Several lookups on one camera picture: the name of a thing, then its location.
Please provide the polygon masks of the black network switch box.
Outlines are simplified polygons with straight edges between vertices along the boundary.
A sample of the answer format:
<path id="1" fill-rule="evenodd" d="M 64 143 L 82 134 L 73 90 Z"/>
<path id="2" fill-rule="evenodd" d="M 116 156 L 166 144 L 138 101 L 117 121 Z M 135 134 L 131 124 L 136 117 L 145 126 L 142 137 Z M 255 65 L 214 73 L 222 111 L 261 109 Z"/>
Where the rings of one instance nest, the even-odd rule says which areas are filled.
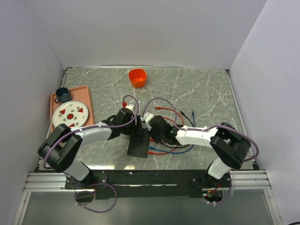
<path id="1" fill-rule="evenodd" d="M 147 158 L 149 139 L 150 136 L 148 134 L 131 136 L 129 139 L 127 155 L 130 157 Z"/>

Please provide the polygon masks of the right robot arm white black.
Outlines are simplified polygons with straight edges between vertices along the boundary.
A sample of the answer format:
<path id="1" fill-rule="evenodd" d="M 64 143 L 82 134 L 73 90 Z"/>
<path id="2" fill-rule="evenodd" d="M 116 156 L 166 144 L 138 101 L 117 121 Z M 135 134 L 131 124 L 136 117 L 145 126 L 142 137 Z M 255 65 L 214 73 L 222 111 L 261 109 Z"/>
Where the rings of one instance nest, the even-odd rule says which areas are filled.
<path id="1" fill-rule="evenodd" d="M 227 123 L 209 128 L 171 126 L 162 116 L 150 113 L 142 120 L 156 143 L 164 141 L 170 145 L 212 148 L 217 158 L 210 164 L 205 175 L 205 182 L 210 187 L 217 186 L 230 170 L 240 169 L 251 147 L 247 137 Z"/>

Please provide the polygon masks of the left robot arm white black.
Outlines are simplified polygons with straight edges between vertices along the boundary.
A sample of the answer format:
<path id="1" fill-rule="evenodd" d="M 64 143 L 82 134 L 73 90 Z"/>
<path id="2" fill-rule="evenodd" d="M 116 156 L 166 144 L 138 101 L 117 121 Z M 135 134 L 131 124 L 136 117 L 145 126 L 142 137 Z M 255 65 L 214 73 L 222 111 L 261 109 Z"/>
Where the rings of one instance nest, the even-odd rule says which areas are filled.
<path id="1" fill-rule="evenodd" d="M 81 188 L 89 188 L 93 171 L 75 158 L 80 146 L 112 140 L 120 135 L 130 136 L 128 151 L 135 147 L 147 149 L 149 137 L 142 128 L 140 116 L 130 106 L 95 125 L 79 128 L 58 125 L 39 147 L 38 154 L 55 172 L 75 178 Z"/>

